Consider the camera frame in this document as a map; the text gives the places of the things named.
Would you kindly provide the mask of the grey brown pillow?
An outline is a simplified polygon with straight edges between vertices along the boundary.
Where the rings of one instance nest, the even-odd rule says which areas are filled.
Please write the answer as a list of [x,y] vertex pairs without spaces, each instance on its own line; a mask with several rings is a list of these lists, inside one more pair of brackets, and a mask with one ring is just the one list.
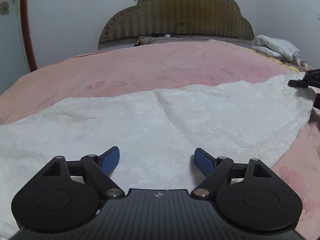
[[135,44],[136,46],[143,46],[147,44],[158,44],[158,43],[168,43],[168,42],[206,42],[206,41],[222,41],[231,43],[237,46],[251,48],[253,43],[251,40],[244,40],[242,38],[233,38],[225,36],[140,36]]

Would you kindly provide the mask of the olive green padded headboard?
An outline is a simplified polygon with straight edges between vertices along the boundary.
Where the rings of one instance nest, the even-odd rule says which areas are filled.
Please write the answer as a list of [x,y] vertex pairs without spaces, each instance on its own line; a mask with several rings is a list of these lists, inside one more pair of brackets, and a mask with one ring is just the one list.
[[152,34],[254,38],[234,0],[138,0],[111,17],[99,43]]

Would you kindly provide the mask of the white cream pants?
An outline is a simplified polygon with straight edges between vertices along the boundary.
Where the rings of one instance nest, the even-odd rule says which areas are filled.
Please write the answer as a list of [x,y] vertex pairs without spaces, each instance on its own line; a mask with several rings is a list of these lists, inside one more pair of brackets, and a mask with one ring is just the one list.
[[56,155],[78,160],[120,149],[112,173],[124,190],[191,189],[200,147],[238,163],[273,166],[308,123],[316,93],[278,75],[261,83],[191,85],[106,98],[67,98],[1,125],[1,239],[18,230],[14,195]]

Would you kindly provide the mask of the pink floral bed blanket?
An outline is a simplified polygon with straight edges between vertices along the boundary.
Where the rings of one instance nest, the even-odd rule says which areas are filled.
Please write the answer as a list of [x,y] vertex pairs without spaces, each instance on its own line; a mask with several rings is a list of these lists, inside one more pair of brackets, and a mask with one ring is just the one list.
[[[1,124],[65,98],[107,97],[156,88],[244,80],[262,82],[295,69],[226,42],[170,42],[79,55],[20,77],[1,95]],[[319,111],[275,165],[303,202],[298,232],[319,237]]]

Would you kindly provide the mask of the brown wooden door frame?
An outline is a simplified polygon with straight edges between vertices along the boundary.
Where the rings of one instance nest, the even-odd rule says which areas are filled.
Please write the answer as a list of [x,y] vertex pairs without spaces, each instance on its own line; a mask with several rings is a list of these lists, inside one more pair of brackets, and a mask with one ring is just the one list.
[[25,59],[29,72],[38,70],[33,50],[28,17],[28,0],[20,0],[20,22]]

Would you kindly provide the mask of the white dotted folded quilt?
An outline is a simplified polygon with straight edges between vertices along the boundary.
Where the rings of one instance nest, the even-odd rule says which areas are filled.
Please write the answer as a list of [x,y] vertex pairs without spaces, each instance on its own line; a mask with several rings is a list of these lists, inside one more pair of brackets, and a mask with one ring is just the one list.
[[292,62],[301,59],[299,49],[292,43],[266,35],[257,35],[252,41],[251,48],[267,57],[272,57],[280,61]]

